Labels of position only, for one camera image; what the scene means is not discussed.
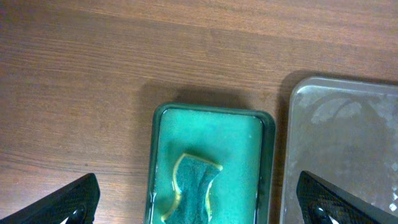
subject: teal tray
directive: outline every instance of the teal tray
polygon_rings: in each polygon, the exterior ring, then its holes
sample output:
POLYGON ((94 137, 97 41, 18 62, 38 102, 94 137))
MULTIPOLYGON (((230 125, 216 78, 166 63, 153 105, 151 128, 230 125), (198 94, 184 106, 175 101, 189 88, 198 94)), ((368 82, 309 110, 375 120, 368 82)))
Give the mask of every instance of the teal tray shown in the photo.
POLYGON ((157 155, 159 147, 159 133, 162 116, 167 110, 180 109, 188 111, 205 111, 221 114, 236 114, 257 118, 262 125, 261 153, 259 161, 259 179, 257 181, 256 209, 253 213, 254 223, 269 222, 269 205, 271 197, 271 176, 274 160, 275 122, 271 115, 262 111, 239 110, 231 108, 217 108, 212 106, 188 105, 183 103, 165 103, 160 105, 154 113, 152 123, 152 144, 150 150, 150 164, 147 185, 146 210, 144 223, 152 223, 155 204, 155 178, 157 169, 157 155))

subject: gray tray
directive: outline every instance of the gray tray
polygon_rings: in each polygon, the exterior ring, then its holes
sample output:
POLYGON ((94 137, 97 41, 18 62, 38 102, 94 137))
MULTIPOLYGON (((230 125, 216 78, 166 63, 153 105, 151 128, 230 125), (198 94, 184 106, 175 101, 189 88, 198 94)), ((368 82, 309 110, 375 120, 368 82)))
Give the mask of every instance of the gray tray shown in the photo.
POLYGON ((398 216, 398 87, 300 82, 290 97, 280 223, 304 223, 295 193, 302 170, 398 216))

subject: metal tray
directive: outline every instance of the metal tray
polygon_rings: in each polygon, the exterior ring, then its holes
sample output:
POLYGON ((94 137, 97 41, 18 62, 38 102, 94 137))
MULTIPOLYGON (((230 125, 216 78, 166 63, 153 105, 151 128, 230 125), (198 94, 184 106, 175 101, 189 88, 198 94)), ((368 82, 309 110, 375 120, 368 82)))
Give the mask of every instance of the metal tray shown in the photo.
POLYGON ((217 108, 212 106, 188 105, 183 103, 166 103, 160 105, 154 113, 152 123, 152 144, 150 151, 150 165, 148 176, 146 211, 144 216, 144 223, 152 223, 152 210, 154 205, 154 188, 155 175, 157 167, 157 151, 159 143, 159 130, 162 120, 162 115, 169 109, 185 109, 208 111, 215 113, 226 114, 240 114, 254 116, 260 119, 262 123, 262 143, 260 155, 259 181, 257 188, 257 202, 256 202, 256 223, 269 222, 269 204, 271 196, 271 175, 272 163, 274 161, 274 143, 275 143, 275 122, 271 115, 262 111, 239 110, 231 108, 217 108))
POLYGON ((302 170, 398 216, 398 87, 301 81, 290 97, 280 223, 303 223, 302 170))

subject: brown wood grain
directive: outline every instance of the brown wood grain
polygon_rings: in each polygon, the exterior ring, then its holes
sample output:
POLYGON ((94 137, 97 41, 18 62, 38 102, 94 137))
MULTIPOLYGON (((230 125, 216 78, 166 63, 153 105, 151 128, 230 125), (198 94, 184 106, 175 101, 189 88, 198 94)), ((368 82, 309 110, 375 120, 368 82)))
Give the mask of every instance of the brown wood grain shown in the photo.
POLYGON ((166 101, 268 111, 279 222, 289 94, 323 75, 398 83, 391 0, 0 3, 0 218, 88 172, 95 223, 141 223, 166 101))

